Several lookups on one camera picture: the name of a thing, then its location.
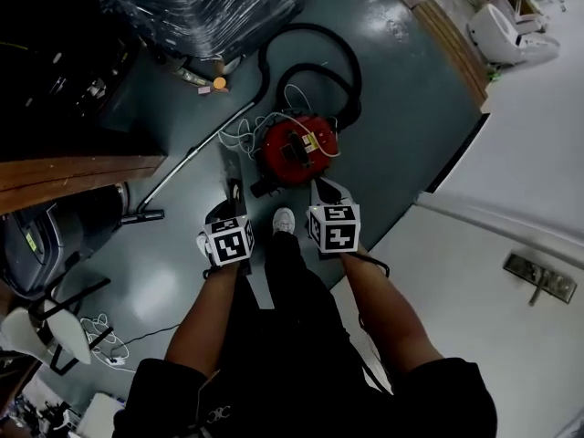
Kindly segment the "person's black trousers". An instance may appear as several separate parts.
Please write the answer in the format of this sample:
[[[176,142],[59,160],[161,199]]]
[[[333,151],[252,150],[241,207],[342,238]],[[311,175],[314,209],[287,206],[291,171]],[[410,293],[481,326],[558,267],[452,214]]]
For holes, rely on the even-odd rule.
[[[236,279],[221,366],[257,367],[270,384],[312,387],[334,398],[369,390],[334,297],[308,269],[294,235],[270,237],[264,269],[274,307],[260,309],[246,277]]]

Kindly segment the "person's black shirt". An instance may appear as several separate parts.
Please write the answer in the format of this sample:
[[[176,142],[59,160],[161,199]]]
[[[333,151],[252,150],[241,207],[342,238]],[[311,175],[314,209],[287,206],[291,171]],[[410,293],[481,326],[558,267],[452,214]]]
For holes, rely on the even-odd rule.
[[[478,366],[436,360],[394,393],[361,366],[221,371],[141,362],[112,438],[496,438],[497,413]]]

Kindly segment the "black floor scrubber machine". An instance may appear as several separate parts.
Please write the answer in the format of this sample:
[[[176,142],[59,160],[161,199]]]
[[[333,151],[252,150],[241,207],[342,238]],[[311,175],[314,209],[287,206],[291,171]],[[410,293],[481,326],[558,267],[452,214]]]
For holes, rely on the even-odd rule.
[[[24,298],[41,294],[57,276],[92,253],[89,192],[0,216],[0,278]]]

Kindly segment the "wooden threshold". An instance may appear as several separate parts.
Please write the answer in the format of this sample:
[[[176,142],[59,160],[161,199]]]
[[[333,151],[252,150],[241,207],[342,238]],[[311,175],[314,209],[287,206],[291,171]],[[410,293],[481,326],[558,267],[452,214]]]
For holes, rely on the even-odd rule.
[[[442,49],[460,75],[479,109],[487,101],[489,84],[486,65],[472,45],[436,0],[401,0],[413,13],[425,31]]]

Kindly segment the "white chair with black frame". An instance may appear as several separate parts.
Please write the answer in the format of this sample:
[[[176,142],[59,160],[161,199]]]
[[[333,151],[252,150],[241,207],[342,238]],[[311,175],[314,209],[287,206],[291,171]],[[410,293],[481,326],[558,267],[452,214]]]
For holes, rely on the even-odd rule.
[[[77,316],[83,299],[110,284],[108,278],[57,302],[53,292],[64,279],[57,277],[28,307],[11,310],[0,321],[0,337],[9,349],[47,365],[60,376],[79,363],[89,365],[93,350],[113,332],[106,328],[90,340]]]

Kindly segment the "curved wooden stair beam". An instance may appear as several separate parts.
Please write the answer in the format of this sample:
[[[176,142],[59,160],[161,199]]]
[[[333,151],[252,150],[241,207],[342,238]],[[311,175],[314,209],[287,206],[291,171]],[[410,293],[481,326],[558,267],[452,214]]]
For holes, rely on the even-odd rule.
[[[74,156],[0,162],[0,214],[153,176],[164,155]]]

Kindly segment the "white door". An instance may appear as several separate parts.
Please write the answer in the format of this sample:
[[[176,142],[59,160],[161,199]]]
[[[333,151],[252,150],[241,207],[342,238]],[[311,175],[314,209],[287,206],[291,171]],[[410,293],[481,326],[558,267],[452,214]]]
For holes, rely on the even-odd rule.
[[[480,367],[498,438],[584,438],[584,235],[444,193],[360,200],[361,240],[435,347]],[[511,254],[571,277],[569,304],[503,269]]]

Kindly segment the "white toilet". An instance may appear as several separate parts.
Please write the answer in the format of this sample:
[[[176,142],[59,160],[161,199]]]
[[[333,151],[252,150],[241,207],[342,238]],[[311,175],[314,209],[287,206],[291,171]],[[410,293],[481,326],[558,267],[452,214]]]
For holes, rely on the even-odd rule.
[[[492,65],[538,64],[557,58],[560,43],[540,33],[536,15],[504,13],[492,4],[484,5],[468,21],[467,32],[484,59]]]

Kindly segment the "person's right forearm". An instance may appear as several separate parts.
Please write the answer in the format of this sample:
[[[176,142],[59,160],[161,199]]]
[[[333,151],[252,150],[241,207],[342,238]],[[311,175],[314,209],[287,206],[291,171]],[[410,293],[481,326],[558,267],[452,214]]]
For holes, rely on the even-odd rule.
[[[364,328],[390,372],[406,374],[443,358],[411,304],[367,252],[340,259]]]

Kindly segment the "metal vacuum wand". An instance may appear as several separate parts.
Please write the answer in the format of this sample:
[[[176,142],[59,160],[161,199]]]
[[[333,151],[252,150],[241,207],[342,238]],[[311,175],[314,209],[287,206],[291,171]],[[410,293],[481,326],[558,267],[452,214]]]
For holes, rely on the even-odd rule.
[[[174,176],[192,160],[199,152],[201,152],[209,143],[220,137],[226,129],[231,126],[236,120],[242,118],[249,110],[255,107],[266,95],[266,90],[260,89],[255,96],[247,102],[241,109],[231,115],[227,120],[221,123],[218,127],[212,130],[199,143],[192,146],[185,154],[185,156],[159,181],[159,183],[140,201],[136,208],[136,213],[139,214],[146,210],[151,201],[160,193],[160,191],[174,178]]]

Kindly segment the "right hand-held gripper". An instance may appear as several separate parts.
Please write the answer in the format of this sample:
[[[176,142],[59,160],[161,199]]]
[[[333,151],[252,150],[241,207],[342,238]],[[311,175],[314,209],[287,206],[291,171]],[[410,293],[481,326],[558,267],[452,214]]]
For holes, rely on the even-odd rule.
[[[326,178],[311,181],[308,234],[322,254],[358,249],[360,206],[352,203],[350,192],[339,183]]]

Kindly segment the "person's white shoe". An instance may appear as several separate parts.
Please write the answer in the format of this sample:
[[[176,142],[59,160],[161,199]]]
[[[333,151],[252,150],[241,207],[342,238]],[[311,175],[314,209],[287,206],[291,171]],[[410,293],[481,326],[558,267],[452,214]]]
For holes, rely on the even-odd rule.
[[[296,227],[296,219],[293,211],[287,207],[281,207],[274,213],[272,220],[273,234],[284,232],[293,234]]]

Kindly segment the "person's left forearm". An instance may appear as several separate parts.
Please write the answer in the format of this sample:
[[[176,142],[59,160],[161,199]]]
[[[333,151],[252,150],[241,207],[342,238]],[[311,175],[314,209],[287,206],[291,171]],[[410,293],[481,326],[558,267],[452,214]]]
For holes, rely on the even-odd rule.
[[[222,266],[206,278],[192,307],[174,332],[164,359],[197,370],[215,372],[234,299],[238,263]]]

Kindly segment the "black vacuum floor nozzle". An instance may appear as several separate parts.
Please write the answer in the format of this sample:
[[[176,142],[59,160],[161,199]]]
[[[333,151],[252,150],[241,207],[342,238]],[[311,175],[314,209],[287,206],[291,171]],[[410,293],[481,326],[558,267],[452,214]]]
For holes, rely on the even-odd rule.
[[[154,211],[135,211],[133,213],[124,214],[118,222],[119,226],[129,224],[142,224],[147,222],[159,221],[165,217],[163,210]]]

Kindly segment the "red vacuum cleaner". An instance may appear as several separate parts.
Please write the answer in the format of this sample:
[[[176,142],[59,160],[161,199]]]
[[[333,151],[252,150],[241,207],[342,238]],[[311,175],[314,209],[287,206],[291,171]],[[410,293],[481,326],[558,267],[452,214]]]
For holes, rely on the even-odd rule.
[[[255,153],[260,178],[285,188],[310,183],[340,156],[336,128],[318,115],[275,112],[260,130],[262,138]]]

